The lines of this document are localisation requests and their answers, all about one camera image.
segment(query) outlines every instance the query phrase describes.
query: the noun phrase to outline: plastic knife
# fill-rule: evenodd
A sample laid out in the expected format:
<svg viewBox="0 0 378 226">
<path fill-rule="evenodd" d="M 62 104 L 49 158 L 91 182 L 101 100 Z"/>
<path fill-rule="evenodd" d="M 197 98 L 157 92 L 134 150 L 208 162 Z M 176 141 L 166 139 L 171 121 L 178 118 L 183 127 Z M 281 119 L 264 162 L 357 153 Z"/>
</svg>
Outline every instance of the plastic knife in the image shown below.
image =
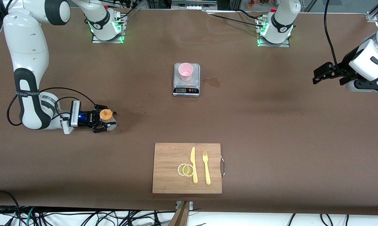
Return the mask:
<svg viewBox="0 0 378 226">
<path fill-rule="evenodd" d="M 193 183 L 197 183 L 197 172 L 196 172 L 196 157 L 194 147 L 192 148 L 192 153 L 190 153 L 190 161 L 193 165 Z"/>
</svg>

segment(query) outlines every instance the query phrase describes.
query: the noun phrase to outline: digital scale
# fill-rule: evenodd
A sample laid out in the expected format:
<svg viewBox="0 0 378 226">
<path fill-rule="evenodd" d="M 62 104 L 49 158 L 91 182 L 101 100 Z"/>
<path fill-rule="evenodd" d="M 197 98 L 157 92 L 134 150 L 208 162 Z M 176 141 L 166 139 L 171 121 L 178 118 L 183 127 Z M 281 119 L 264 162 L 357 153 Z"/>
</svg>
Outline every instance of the digital scale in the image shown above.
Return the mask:
<svg viewBox="0 0 378 226">
<path fill-rule="evenodd" d="M 174 96 L 191 96 L 196 97 L 200 95 L 200 65 L 198 63 L 191 63 L 193 66 L 192 78 L 185 82 L 180 78 L 178 71 L 182 63 L 175 63 L 173 70 L 173 91 Z"/>
</svg>

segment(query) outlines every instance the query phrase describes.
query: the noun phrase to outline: white robotic arm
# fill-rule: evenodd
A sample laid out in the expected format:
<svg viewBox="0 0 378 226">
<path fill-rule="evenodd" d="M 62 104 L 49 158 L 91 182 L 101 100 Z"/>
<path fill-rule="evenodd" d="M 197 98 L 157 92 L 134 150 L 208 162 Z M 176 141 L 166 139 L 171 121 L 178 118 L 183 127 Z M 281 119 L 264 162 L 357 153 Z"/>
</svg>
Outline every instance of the white robotic arm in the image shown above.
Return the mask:
<svg viewBox="0 0 378 226">
<path fill-rule="evenodd" d="M 335 65 L 327 62 L 314 70 L 313 84 L 343 77 L 341 85 L 352 92 L 378 92 L 378 30 Z"/>
<path fill-rule="evenodd" d="M 112 39 L 120 32 L 116 27 L 119 12 L 105 9 L 98 0 L 73 1 L 83 10 L 92 32 L 100 40 Z M 65 133 L 77 126 L 91 127 L 94 132 L 113 130 L 116 121 L 109 117 L 112 112 L 106 106 L 96 105 L 95 110 L 83 112 L 80 102 L 75 101 L 66 121 L 57 115 L 57 112 L 64 113 L 57 103 L 58 98 L 40 92 L 40 81 L 49 63 L 47 42 L 40 23 L 66 24 L 70 19 L 67 1 L 4 0 L 3 3 L 8 6 L 8 14 L 3 19 L 4 34 L 13 63 L 21 108 L 19 117 L 24 126 L 33 130 L 63 128 Z M 107 116 L 101 118 L 100 111 Z"/>
<path fill-rule="evenodd" d="M 282 0 L 275 12 L 270 12 L 264 16 L 267 17 L 267 24 L 260 35 L 270 43 L 284 42 L 290 36 L 293 22 L 301 8 L 299 0 Z"/>
</svg>

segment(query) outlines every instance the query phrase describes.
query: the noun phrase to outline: pink cup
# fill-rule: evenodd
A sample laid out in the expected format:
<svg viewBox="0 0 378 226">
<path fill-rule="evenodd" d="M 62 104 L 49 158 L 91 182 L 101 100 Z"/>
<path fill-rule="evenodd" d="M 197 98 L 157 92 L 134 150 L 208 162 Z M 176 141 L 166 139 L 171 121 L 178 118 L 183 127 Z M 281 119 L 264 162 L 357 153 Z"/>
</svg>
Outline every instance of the pink cup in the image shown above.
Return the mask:
<svg viewBox="0 0 378 226">
<path fill-rule="evenodd" d="M 178 68 L 180 78 L 187 82 L 192 78 L 193 66 L 190 63 L 182 63 Z"/>
</svg>

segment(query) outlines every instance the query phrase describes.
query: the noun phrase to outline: wooden cutting board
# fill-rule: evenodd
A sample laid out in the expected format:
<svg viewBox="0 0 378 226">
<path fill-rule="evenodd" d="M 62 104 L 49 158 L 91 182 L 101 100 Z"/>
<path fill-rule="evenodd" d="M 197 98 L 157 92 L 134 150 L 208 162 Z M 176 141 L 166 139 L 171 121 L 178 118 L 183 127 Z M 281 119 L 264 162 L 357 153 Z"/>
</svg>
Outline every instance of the wooden cutting board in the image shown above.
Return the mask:
<svg viewBox="0 0 378 226">
<path fill-rule="evenodd" d="M 178 166 L 190 164 L 192 148 L 196 150 L 198 183 L 192 177 L 180 176 Z M 211 184 L 206 185 L 203 151 L 209 157 Z M 154 150 L 153 193 L 221 194 L 221 145 L 219 143 L 156 143 Z"/>
</svg>

